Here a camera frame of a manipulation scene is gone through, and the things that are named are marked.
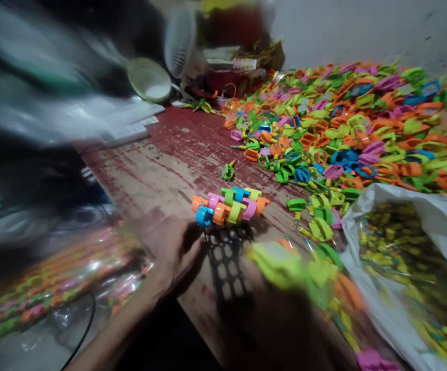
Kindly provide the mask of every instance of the lime green plastic piece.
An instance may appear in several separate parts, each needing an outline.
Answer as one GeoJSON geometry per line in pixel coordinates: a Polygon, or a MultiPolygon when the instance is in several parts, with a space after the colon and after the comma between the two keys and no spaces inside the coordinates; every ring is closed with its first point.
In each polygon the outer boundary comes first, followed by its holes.
{"type": "Polygon", "coordinates": [[[303,198],[293,198],[286,202],[290,211],[303,211],[306,208],[307,202],[303,198]]]}

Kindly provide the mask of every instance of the finger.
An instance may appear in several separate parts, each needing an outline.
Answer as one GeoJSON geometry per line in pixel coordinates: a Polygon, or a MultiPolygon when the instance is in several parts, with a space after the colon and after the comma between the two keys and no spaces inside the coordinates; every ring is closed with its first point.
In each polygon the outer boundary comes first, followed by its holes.
{"type": "Polygon", "coordinates": [[[194,260],[197,259],[199,254],[202,254],[203,251],[206,253],[211,245],[210,241],[207,241],[204,235],[201,236],[197,241],[195,241],[190,250],[185,254],[184,260],[186,264],[191,265],[194,260]]]}
{"type": "Polygon", "coordinates": [[[198,240],[198,238],[201,236],[201,233],[203,232],[202,227],[197,225],[195,221],[192,221],[190,219],[185,219],[185,230],[184,230],[184,236],[182,240],[182,247],[184,250],[184,253],[188,253],[190,250],[192,250],[192,246],[194,245],[194,242],[198,240]]]}
{"type": "Polygon", "coordinates": [[[239,265],[245,278],[251,284],[253,292],[256,293],[266,290],[266,280],[256,264],[246,257],[241,257],[239,260],[239,265]]]}

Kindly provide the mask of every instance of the red painted table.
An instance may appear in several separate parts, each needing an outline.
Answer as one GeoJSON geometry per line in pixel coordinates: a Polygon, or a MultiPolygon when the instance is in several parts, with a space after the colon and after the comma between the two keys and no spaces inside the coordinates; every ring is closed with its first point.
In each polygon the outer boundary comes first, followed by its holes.
{"type": "MultiPolygon", "coordinates": [[[[262,190],[271,201],[264,211],[266,223],[253,227],[257,240],[276,240],[286,232],[303,246],[301,235],[291,231],[293,215],[285,202],[307,197],[305,190],[277,183],[274,173],[230,148],[236,142],[223,128],[221,117],[174,107],[157,117],[158,124],[147,126],[150,138],[83,154],[123,218],[142,231],[140,237],[154,255],[160,240],[156,231],[163,220],[170,215],[194,218],[192,194],[204,196],[230,186],[262,190]],[[221,179],[221,172],[234,159],[235,179],[228,183],[221,179]]],[[[179,302],[221,364],[239,359],[243,366],[247,359],[256,368],[256,362],[264,359],[242,331],[232,330],[220,318],[207,259],[179,302]]]]}

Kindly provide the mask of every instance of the plastic bag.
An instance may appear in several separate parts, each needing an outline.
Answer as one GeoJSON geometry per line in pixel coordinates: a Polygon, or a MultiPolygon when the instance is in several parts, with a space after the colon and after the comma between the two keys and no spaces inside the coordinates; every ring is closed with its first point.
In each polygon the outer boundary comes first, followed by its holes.
{"type": "MultiPolygon", "coordinates": [[[[415,369],[446,370],[447,362],[432,353],[428,346],[432,339],[423,339],[420,336],[421,329],[418,328],[419,324],[415,323],[415,313],[412,311],[416,310],[419,316],[425,317],[433,312],[421,302],[418,303],[418,308],[415,308],[414,302],[412,305],[407,305],[408,296],[404,290],[409,288],[416,289],[413,293],[418,292],[421,289],[420,284],[414,283],[413,277],[408,278],[410,284],[407,285],[387,279],[377,272],[373,273],[372,269],[365,269],[366,265],[360,257],[360,253],[363,252],[360,245],[365,243],[362,240],[367,238],[362,233],[359,234],[359,229],[364,229],[363,223],[367,222],[363,218],[375,208],[375,205],[389,202],[412,203],[415,212],[421,218],[420,227],[424,235],[433,242],[435,250],[439,250],[447,260],[447,195],[427,195],[390,185],[373,184],[361,194],[342,220],[348,242],[347,249],[342,254],[342,261],[351,279],[363,294],[368,315],[380,335],[415,369]]],[[[383,226],[383,222],[377,221],[380,224],[380,231],[373,237],[373,243],[379,244],[387,233],[387,226],[383,226]]],[[[417,226],[414,222],[417,222],[417,215],[404,226],[408,229],[407,233],[416,233],[417,226]]],[[[390,245],[382,244],[378,249],[390,247],[390,245]]],[[[438,277],[433,284],[445,286],[447,282],[438,277]]]]}

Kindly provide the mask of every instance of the electrical cord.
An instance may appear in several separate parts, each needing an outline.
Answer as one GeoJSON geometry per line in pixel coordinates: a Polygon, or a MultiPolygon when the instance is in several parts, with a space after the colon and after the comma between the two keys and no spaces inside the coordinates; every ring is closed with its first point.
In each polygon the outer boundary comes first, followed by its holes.
{"type": "Polygon", "coordinates": [[[66,367],[70,364],[70,362],[72,362],[72,360],[74,359],[75,355],[77,354],[77,352],[79,351],[80,347],[82,346],[84,340],[86,339],[86,336],[89,333],[89,329],[91,328],[91,325],[93,323],[94,315],[96,313],[96,298],[94,297],[94,294],[91,291],[88,294],[90,294],[91,297],[93,298],[93,306],[91,307],[91,317],[89,317],[89,322],[88,322],[88,325],[87,325],[86,330],[84,332],[84,335],[82,335],[82,338],[80,339],[79,343],[75,347],[75,349],[72,352],[72,354],[70,355],[69,359],[67,359],[67,361],[65,362],[63,367],[60,369],[60,371],[65,370],[66,367]]]}

